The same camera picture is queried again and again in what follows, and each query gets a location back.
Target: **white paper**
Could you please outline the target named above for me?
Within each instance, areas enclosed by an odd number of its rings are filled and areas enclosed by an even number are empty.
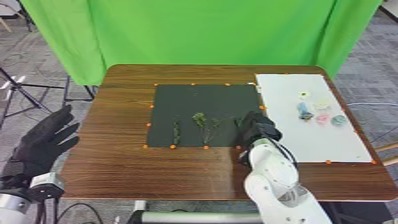
[[[299,162],[371,162],[370,152],[354,130],[322,75],[263,74],[256,76],[267,114],[283,132],[281,144],[290,149]],[[316,110],[318,101],[329,101],[329,110]],[[297,105],[304,102],[315,117],[299,119]],[[316,116],[329,114],[325,125],[318,124]],[[331,119],[345,115],[348,123],[336,127]]]

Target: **wooden table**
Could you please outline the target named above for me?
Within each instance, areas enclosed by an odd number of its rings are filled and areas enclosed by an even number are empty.
[[[108,69],[62,171],[66,198],[249,199],[243,179],[251,169],[238,164],[236,149],[142,146],[155,83],[245,84],[256,81],[256,73],[325,76],[311,66],[117,65]],[[327,82],[377,164],[300,164],[300,182],[322,201],[391,200],[394,183],[329,78]]]

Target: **green backdrop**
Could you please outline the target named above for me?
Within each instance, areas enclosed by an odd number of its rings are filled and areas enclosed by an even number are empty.
[[[101,83],[114,64],[318,65],[334,77],[378,4],[380,0],[23,0],[80,85]]]

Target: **small green plant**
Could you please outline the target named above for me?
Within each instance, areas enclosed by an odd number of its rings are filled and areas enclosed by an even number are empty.
[[[195,113],[192,116],[195,121],[195,125],[201,128],[201,135],[203,135],[203,144],[208,145],[210,141],[215,138],[217,131],[222,125],[222,121],[217,118],[211,118],[211,126],[208,125],[208,119],[204,113]]]
[[[179,129],[179,123],[178,123],[178,121],[174,122],[172,134],[174,134],[172,144],[178,146],[179,141],[181,141],[181,129]]]
[[[238,128],[242,126],[242,121],[243,121],[242,117],[236,117],[235,118],[235,125],[236,125]]]

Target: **black square mat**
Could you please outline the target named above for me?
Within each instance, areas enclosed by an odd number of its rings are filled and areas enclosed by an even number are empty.
[[[259,111],[259,94],[252,85],[160,85],[155,94],[149,147],[169,147],[174,143],[174,125],[179,129],[178,147],[233,146],[236,123],[249,111]],[[192,116],[204,113],[204,134]]]

